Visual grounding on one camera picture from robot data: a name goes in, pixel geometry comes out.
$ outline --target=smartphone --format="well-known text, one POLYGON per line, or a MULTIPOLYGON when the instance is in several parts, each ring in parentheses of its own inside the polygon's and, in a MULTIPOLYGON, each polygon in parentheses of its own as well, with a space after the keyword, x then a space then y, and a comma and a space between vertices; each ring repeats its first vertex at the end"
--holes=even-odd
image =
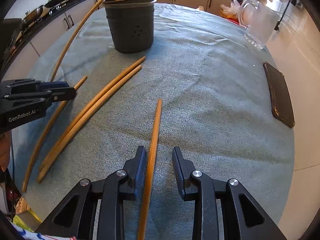
POLYGON ((284 76, 268 62, 263 63, 263 68, 266 72, 269 85, 271 112, 276 119, 293 128, 292 104, 284 76))

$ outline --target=cabinet handle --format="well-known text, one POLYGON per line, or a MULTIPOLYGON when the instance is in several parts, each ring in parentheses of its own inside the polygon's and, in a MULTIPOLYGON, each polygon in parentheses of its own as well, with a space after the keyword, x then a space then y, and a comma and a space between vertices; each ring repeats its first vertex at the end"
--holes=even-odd
POLYGON ((72 20, 71 15, 69 14, 69 16, 68 16, 68 17, 70 18, 70 20, 71 20, 71 22, 72 22, 72 26, 74 26, 75 24, 73 23, 73 20, 72 20))
POLYGON ((66 18, 63 18, 64 21, 66 21, 67 25, 68 25, 68 29, 70 29, 70 25, 68 23, 68 20, 66 18))

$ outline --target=gray fabric tablecloth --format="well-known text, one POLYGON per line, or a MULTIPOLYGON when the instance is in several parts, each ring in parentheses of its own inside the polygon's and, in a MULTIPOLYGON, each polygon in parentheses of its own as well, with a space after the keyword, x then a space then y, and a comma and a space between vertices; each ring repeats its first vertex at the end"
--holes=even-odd
MULTIPOLYGON (((292 178, 293 130, 271 114, 262 63, 270 53, 253 48, 244 29, 220 17, 177 5, 155 5, 153 46, 136 54, 115 50, 104 9, 89 18, 73 41, 56 80, 87 81, 58 117, 41 148, 27 193, 44 219, 81 179, 103 179, 122 168, 138 145, 149 148, 158 98, 163 109, 146 239, 191 239, 193 202, 178 194, 171 153, 212 178, 237 178, 278 223, 292 178), (42 184, 38 166, 68 123, 109 81, 141 56, 143 68, 113 95, 60 154, 42 184)), ((30 77, 48 80, 74 27, 34 65, 30 77)), ((47 116, 12 131, 19 188, 47 116)), ((126 239, 135 239, 141 201, 125 203, 126 239)))

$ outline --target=black cable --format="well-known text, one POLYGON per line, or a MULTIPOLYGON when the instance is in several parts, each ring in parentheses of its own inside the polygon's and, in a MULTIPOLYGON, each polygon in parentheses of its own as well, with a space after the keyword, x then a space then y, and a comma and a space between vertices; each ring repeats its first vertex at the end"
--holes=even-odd
MULTIPOLYGON (((12 181, 13 181, 13 184, 15 185, 14 183, 14 155, 13 155, 13 145, 12 145, 12 134, 11 134, 11 157, 12 157, 12 181)), ((13 202, 14 202, 14 191, 13 189, 12 190, 12 205, 11 205, 11 219, 12 219, 12 222, 13 222, 13 202)))
POLYGON ((288 4, 287 4, 287 6, 286 6, 285 9, 284 9, 284 12, 283 12, 283 15, 282 15, 281 19, 277 22, 277 25, 276 25, 276 27, 275 27, 275 31, 279 31, 279 24, 280 24, 280 22, 282 21, 282 19, 283 19, 283 17, 284 17, 284 14, 285 14, 285 12, 287 11, 287 8, 289 7, 290 2, 291 2, 291 0, 288 1, 288 4))

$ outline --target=glass pitcher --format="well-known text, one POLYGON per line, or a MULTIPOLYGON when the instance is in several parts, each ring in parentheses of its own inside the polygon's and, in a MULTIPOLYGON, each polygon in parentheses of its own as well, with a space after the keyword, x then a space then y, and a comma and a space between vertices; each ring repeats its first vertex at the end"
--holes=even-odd
POLYGON ((276 27, 279 20, 277 13, 259 2, 245 0, 239 8, 238 12, 239 24, 247 28, 244 37, 252 45, 259 49, 263 49, 267 43, 272 31, 276 27), (243 13, 247 5, 254 7, 251 22, 249 25, 244 24, 243 13))

